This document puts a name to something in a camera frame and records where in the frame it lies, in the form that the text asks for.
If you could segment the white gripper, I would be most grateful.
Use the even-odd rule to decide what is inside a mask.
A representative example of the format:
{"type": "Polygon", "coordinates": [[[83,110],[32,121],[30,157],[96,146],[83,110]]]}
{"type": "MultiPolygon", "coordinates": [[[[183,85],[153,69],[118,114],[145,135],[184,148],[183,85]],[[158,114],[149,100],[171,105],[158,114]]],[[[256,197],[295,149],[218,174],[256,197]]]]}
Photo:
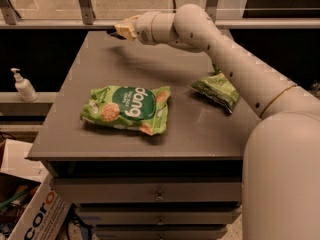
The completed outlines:
{"type": "Polygon", "coordinates": [[[145,45],[156,45],[152,35],[153,20],[159,14],[158,11],[146,12],[123,19],[114,25],[118,36],[126,40],[134,41],[136,38],[145,45]]]}

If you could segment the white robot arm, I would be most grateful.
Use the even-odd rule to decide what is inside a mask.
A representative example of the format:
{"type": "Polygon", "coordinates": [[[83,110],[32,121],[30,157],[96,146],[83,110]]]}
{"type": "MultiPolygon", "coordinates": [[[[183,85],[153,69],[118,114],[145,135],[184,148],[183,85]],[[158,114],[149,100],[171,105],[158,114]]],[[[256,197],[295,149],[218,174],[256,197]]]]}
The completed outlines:
{"type": "Polygon", "coordinates": [[[133,16],[115,29],[143,44],[205,52],[259,117],[243,155],[243,240],[320,240],[320,100],[224,35],[197,5],[133,16]]]}

